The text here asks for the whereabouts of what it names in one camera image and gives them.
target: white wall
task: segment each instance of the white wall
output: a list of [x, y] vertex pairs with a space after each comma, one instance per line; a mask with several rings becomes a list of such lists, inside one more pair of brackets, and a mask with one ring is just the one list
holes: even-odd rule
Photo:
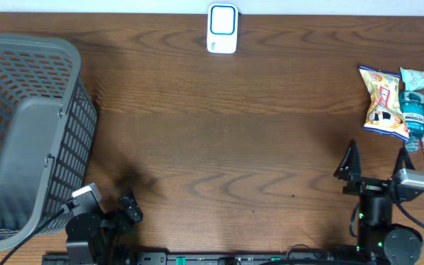
[[0, 0], [0, 11], [205, 14], [213, 2], [243, 14], [424, 15], [424, 0]]

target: wood grain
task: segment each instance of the wood grain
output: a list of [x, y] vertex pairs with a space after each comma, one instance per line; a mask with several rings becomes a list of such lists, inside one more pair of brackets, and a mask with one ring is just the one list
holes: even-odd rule
[[[100, 106], [86, 181], [107, 209], [133, 188], [145, 214], [125, 242], [182, 252], [354, 244], [357, 198], [333, 171], [355, 138], [364, 175], [388, 178], [402, 146], [362, 132], [370, 98], [357, 67], [424, 69], [424, 18], [246, 15], [232, 55], [207, 52], [205, 27], [204, 15], [0, 13], [0, 32], [79, 49]], [[424, 171], [423, 155], [412, 159]], [[424, 194], [406, 207], [424, 222]], [[395, 222], [414, 226], [398, 211]], [[36, 237], [9, 264], [39, 264], [65, 239]]]

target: blue plastic package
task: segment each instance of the blue plastic package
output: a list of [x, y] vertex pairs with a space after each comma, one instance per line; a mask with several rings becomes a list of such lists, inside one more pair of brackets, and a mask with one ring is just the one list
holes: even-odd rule
[[406, 70], [400, 67], [405, 91], [424, 89], [424, 71]]
[[420, 139], [424, 135], [424, 95], [418, 92], [404, 91], [398, 96], [403, 118], [409, 128], [409, 141], [405, 148], [409, 152], [420, 149]]

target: laundry basket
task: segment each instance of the laundry basket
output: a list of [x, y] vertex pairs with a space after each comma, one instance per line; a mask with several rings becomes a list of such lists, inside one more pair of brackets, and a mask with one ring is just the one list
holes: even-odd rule
[[[96, 111], [69, 42], [0, 34], [0, 251], [14, 247], [81, 187]], [[63, 214], [41, 233], [61, 231]]]

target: wooden tabletop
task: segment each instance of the wooden tabletop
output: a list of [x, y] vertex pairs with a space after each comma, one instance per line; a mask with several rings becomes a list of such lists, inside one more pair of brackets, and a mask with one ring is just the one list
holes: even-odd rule
[[[402, 147], [362, 131], [370, 98], [358, 66], [424, 70], [424, 18], [243, 15], [232, 55], [208, 53], [206, 24], [206, 15], [0, 13], [0, 32], [79, 49], [100, 106], [86, 182], [106, 209], [133, 188], [144, 212], [125, 242], [172, 252], [355, 244], [347, 227], [358, 198], [333, 172], [352, 138], [368, 177], [389, 178]], [[424, 171], [421, 152], [412, 160]], [[424, 194], [405, 207], [424, 222]], [[395, 209], [394, 222], [424, 237]], [[65, 240], [35, 237], [8, 264], [40, 264]]]

